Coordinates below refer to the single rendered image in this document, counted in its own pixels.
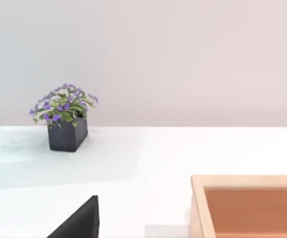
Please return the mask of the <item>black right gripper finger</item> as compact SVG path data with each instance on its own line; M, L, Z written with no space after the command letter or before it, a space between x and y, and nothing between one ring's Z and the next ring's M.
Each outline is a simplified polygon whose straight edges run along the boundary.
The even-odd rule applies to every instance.
M47 238L98 238L98 196L91 196Z

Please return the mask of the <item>purple flowers in dark pot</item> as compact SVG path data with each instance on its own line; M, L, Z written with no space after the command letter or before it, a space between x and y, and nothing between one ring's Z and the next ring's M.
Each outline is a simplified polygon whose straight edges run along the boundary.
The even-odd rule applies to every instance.
M51 90L30 109L32 121L43 121L52 151L75 152L88 136L87 116L98 97L65 83Z

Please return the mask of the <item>shallow salmon-coloured box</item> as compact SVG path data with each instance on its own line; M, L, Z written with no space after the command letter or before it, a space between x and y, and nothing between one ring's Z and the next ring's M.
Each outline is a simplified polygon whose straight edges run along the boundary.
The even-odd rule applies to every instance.
M191 238L287 238L287 175L192 175Z

